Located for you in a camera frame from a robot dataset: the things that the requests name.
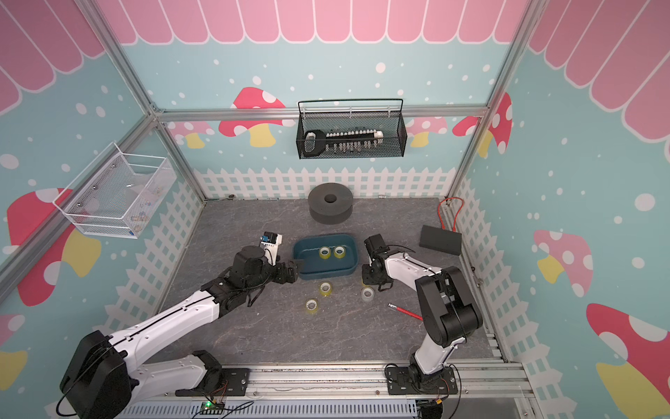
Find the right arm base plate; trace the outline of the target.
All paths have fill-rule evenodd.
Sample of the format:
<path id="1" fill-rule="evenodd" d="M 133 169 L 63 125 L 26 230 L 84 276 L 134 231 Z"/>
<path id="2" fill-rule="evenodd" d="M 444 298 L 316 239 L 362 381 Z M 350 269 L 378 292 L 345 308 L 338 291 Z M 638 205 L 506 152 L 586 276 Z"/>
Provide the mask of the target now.
<path id="1" fill-rule="evenodd" d="M 451 396 L 458 393 L 455 371 L 443 368 L 432 375 L 425 375 L 415 365 L 398 366 L 388 363 L 384 368 L 387 392 L 391 396 L 437 395 Z"/>

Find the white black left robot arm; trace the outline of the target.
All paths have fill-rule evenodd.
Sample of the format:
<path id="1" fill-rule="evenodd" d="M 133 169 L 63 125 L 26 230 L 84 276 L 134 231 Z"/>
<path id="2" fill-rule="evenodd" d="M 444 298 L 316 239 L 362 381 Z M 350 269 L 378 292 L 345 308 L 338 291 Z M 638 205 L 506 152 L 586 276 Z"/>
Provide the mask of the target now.
<path id="1" fill-rule="evenodd" d="M 302 265 L 282 262 L 277 249 L 245 246 L 232 266 L 185 300 L 110 335 L 81 339 L 59 385 L 61 400 L 78 418 L 115 418 L 127 406 L 164 393 L 214 396 L 231 384 L 221 363 L 205 350 L 151 363 L 164 347 L 237 307 L 252 306 L 266 286 L 292 284 Z"/>

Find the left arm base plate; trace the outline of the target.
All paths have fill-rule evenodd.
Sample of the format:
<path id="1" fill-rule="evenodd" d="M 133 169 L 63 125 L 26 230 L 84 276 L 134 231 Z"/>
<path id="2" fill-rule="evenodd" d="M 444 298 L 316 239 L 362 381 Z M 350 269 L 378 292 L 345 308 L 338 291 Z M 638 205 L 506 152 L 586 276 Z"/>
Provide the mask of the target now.
<path id="1" fill-rule="evenodd" d="M 178 389 L 176 396 L 245 396 L 250 382 L 249 368 L 218 368 L 208 371 L 193 389 Z"/>

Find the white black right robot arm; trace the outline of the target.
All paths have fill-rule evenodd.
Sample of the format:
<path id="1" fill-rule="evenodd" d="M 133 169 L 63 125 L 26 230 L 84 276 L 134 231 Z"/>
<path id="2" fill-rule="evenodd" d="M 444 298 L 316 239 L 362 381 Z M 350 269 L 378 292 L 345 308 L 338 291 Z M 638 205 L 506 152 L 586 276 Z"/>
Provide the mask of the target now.
<path id="1" fill-rule="evenodd" d="M 419 393 L 438 391 L 448 373 L 445 365 L 460 344 L 483 326 L 483 315 L 465 276 L 456 266 L 439 268 L 396 251 L 382 235 L 364 241 L 369 262 L 362 281 L 388 291 L 397 282 L 416 291 L 427 335 L 406 368 L 393 368 L 389 382 Z"/>

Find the teal plastic storage box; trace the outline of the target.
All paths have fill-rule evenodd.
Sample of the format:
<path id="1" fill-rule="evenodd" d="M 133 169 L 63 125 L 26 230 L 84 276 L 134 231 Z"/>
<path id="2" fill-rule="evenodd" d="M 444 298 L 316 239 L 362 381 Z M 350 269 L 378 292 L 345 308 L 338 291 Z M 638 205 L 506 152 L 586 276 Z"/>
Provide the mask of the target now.
<path id="1" fill-rule="evenodd" d="M 347 234 L 303 238 L 293 246 L 293 259 L 300 263 L 303 280 L 344 277 L 359 266 L 357 244 Z"/>

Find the yellow tape roll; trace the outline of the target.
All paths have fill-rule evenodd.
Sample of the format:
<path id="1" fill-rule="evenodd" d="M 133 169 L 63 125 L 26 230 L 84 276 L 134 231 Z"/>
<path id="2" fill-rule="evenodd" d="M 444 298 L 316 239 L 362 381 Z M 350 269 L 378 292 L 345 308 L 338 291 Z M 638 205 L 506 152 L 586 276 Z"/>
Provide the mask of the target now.
<path id="1" fill-rule="evenodd" d="M 331 250 L 330 247 L 328 247 L 328 246 L 324 246 L 324 247 L 321 247 L 321 248 L 319 249 L 319 256 L 320 256 L 322 259 L 328 259 L 328 258 L 331 258 L 331 255 L 332 255 L 332 250 Z"/>
<path id="2" fill-rule="evenodd" d="M 319 285 L 319 292 L 323 297 L 328 297 L 333 292 L 333 286 L 329 282 L 323 282 Z"/>
<path id="3" fill-rule="evenodd" d="M 305 310 L 309 314 L 315 314 L 319 310 L 319 302 L 316 299 L 310 299 L 305 302 Z"/>
<path id="4" fill-rule="evenodd" d="M 335 258 L 344 258 L 344 256 L 345 256 L 345 247 L 344 247 L 344 246 L 336 246 L 336 247 L 333 249 L 333 256 L 335 256 Z"/>

